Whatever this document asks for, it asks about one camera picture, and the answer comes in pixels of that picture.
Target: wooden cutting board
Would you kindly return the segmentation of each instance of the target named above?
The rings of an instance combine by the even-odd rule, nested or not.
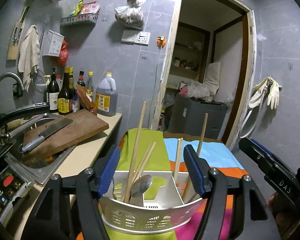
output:
[[[27,131],[24,135],[23,146],[37,138],[39,133],[48,126],[59,122],[63,118],[72,119],[73,122],[52,134],[29,153],[23,154],[22,162],[25,165],[36,163],[109,129],[108,123],[96,117],[88,110],[82,109]]]

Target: countertop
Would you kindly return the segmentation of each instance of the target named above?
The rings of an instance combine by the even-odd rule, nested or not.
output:
[[[77,175],[87,167],[91,167],[114,128],[119,123],[122,114],[116,113],[112,117],[103,116],[98,114],[98,117],[109,124],[109,129],[83,141],[80,143],[58,167],[55,173],[60,174],[62,177]],[[22,235],[23,228],[27,218],[37,200],[43,187],[34,185],[29,191],[29,198],[26,199],[20,208],[13,215],[7,225],[7,230],[15,240],[19,240]],[[75,195],[70,195],[70,204],[73,205]]]

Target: chopstick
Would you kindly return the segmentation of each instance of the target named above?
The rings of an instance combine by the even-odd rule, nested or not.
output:
[[[201,151],[201,146],[202,146],[204,134],[206,132],[207,120],[208,120],[208,113],[205,113],[204,119],[203,119],[203,125],[202,125],[201,135],[200,135],[200,141],[199,141],[198,148],[197,148],[197,155],[198,156],[200,155],[200,151]],[[188,180],[187,180],[187,185],[186,185],[185,190],[183,191],[183,194],[181,196],[182,201],[185,201],[186,195],[187,195],[189,187],[191,185],[192,185],[192,182],[191,182],[191,179],[190,179],[190,176],[189,176]]]
[[[129,167],[129,172],[128,172],[126,191],[124,192],[123,199],[122,199],[122,201],[125,203],[128,203],[129,197],[130,197],[130,188],[132,186],[133,171],[134,171],[134,166],[136,164],[138,144],[139,144],[140,133],[141,133],[141,128],[142,128],[143,116],[145,115],[145,110],[146,110],[146,101],[143,102],[143,106],[142,106],[142,110],[141,110],[139,125],[138,125],[138,129],[137,129],[137,135],[136,135],[136,139],[134,141],[132,157],[131,157],[131,162],[130,162],[130,167]]]
[[[183,138],[179,138],[177,144],[176,161],[174,163],[174,170],[172,174],[174,182],[176,182],[179,174],[180,158],[182,153],[182,143],[183,143]]]
[[[139,165],[138,165],[138,167],[137,167],[137,169],[136,169],[136,171],[133,175],[132,183],[134,183],[137,179],[139,179],[139,177],[143,173],[143,170],[144,170],[144,168],[145,168],[145,166],[146,166],[146,164],[147,164],[147,162],[148,162],[148,160],[149,160],[149,158],[150,158],[150,156],[151,156],[151,154],[154,150],[155,144],[156,144],[156,142],[154,142],[154,141],[151,141],[149,143],[148,148],[145,151],[145,153],[144,153],[142,159],[140,160]]]

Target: rubber glove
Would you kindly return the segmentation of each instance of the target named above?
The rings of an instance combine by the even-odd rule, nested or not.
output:
[[[260,82],[258,85],[256,85],[254,87],[254,89],[256,90],[256,93],[251,97],[250,101],[249,101],[249,108],[255,108],[256,106],[260,105],[261,102],[261,95],[262,95],[262,91],[265,88],[268,80],[273,81],[272,77],[266,77],[262,82]]]
[[[276,109],[279,105],[279,84],[277,81],[273,81],[272,86],[270,87],[270,92],[268,95],[267,106],[271,107],[271,109]]]

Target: stainless steel sink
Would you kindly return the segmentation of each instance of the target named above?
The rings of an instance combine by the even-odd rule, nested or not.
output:
[[[52,121],[53,119],[59,118],[56,114],[42,114],[39,117],[33,118],[22,125],[22,127],[15,129],[10,133],[10,138],[15,139],[16,143],[11,147],[9,152],[6,154],[5,161],[18,173],[26,174],[31,177],[38,185],[45,185],[51,175],[56,171],[64,159],[74,150],[75,145],[68,149],[55,154],[53,163],[49,164],[45,160],[38,161],[31,166],[24,165],[22,160],[22,144],[24,133],[30,129],[33,129],[39,125],[45,124]]]

